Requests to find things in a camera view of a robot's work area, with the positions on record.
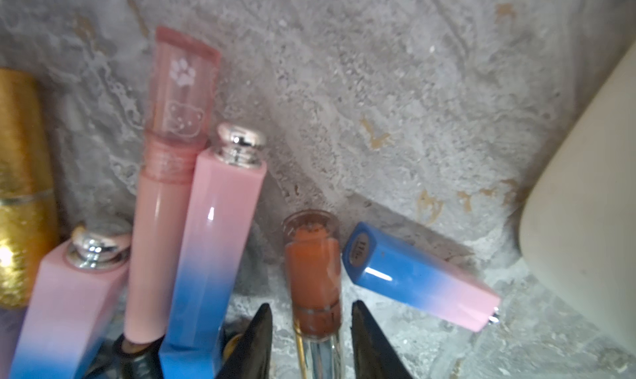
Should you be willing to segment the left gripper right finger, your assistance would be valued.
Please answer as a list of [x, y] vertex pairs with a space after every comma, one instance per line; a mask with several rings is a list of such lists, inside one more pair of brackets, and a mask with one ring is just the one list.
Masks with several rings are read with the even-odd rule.
[[351, 336], [357, 379], [412, 379], [366, 304], [352, 304]]

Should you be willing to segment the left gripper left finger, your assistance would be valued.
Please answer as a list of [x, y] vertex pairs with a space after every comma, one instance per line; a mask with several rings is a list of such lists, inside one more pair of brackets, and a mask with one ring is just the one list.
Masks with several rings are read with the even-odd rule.
[[273, 314], [262, 304], [216, 379], [267, 379], [273, 342]]

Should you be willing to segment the orange lip gloss tube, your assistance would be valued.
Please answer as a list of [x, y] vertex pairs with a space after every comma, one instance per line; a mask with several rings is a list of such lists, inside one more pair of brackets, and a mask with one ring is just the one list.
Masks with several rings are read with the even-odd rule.
[[302, 378], [343, 377], [338, 219], [307, 209], [283, 222], [285, 266]]

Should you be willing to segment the white storage box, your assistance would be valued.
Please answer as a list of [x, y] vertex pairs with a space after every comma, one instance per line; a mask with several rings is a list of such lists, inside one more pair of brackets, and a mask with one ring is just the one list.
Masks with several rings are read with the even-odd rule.
[[543, 171], [525, 203], [518, 236], [531, 273], [634, 352], [634, 49]]

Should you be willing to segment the gold lipstick tube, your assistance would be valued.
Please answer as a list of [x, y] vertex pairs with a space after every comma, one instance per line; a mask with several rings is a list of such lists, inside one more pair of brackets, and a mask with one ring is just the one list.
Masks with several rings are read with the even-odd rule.
[[1, 307], [29, 304], [59, 228], [38, 82], [1, 69]]

